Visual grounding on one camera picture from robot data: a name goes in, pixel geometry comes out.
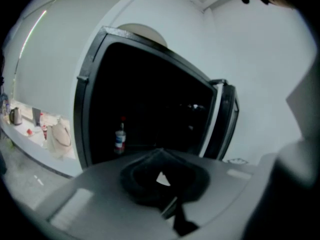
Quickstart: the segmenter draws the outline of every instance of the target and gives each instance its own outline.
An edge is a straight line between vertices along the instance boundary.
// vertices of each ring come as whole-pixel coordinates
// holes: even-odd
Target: bottle label
[[[115,137],[115,147],[121,149],[126,141],[126,136],[116,136]]]

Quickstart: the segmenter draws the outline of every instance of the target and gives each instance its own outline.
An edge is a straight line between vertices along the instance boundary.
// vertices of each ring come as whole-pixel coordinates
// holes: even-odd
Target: black handle
[[[13,109],[13,110],[11,110],[10,113],[9,113],[9,120],[10,120],[10,122],[11,122],[12,124],[15,123],[15,120],[14,120],[14,112],[15,112],[15,110]]]

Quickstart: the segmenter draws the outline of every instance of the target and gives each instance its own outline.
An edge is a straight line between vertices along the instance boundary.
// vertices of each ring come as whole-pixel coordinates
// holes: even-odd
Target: red object
[[[44,126],[41,127],[41,129],[43,131],[44,139],[46,140],[47,139],[48,128],[44,125]]]
[[[26,130],[26,133],[28,134],[28,135],[32,135],[32,130],[30,130],[30,129],[28,129],[28,130]]]

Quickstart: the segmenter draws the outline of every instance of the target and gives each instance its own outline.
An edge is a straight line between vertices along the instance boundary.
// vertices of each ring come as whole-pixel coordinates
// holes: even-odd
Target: electric kettle
[[[15,107],[10,111],[9,114],[10,123],[14,124],[15,126],[22,124],[22,114],[21,110],[18,107]]]

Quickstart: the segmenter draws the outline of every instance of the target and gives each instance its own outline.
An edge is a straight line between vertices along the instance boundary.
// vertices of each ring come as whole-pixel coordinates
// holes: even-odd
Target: white panel
[[[76,64],[97,23],[119,0],[57,0],[35,27],[19,61],[15,99],[69,118]]]
[[[295,10],[260,0],[231,0],[213,10],[222,67],[237,89],[239,117],[225,159],[255,164],[301,138],[287,96],[310,68],[317,48]]]
[[[17,30],[12,30],[13,38],[9,41],[4,50],[5,65],[3,69],[3,87],[4,92],[8,95],[11,95],[11,92],[13,91],[14,74],[24,42],[26,41],[26,38],[30,30],[32,29],[37,19],[40,17],[40,15],[45,9],[45,6],[39,8],[38,10],[33,12],[29,17],[22,20]]]

